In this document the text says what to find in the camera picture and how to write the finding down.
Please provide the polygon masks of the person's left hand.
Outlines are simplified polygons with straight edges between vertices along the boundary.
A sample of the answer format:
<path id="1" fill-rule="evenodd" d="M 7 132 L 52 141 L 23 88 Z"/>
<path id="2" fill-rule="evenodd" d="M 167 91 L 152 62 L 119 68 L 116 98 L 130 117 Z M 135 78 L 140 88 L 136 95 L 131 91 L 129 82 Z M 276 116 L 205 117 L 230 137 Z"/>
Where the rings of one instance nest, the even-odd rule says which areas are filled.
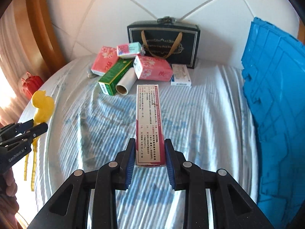
<path id="1" fill-rule="evenodd" d="M 15 218 L 19 210 L 19 204 L 15 196 L 18 186 L 12 168 L 1 175 L 1 180 L 5 184 L 4 191 L 1 193 L 1 228 L 19 228 L 19 223 Z"/>

